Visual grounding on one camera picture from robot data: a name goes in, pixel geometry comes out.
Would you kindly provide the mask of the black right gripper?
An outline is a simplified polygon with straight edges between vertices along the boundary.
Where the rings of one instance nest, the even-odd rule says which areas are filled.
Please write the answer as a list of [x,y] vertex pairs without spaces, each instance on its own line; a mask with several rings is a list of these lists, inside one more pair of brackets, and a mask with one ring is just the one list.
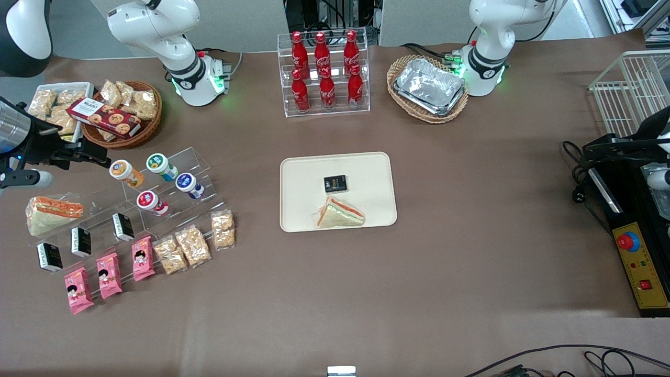
[[[30,131],[27,138],[15,152],[15,158],[21,157],[16,168],[26,169],[26,165],[53,165],[61,170],[68,170],[72,163],[86,162],[108,168],[107,148],[88,139],[78,139],[66,143],[60,138],[62,129],[47,121],[31,118]],[[62,158],[61,152],[72,152],[72,155]]]

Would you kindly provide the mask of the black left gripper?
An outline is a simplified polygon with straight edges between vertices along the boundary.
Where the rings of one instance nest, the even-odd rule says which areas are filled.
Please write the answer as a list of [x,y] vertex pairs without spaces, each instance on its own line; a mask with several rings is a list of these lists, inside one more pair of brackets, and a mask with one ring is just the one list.
[[[617,138],[615,135],[601,136],[583,146],[585,164],[600,164],[608,161],[645,162],[645,158],[668,159],[669,107],[658,110],[641,122],[635,141]],[[625,153],[641,153],[643,157],[630,157]]]

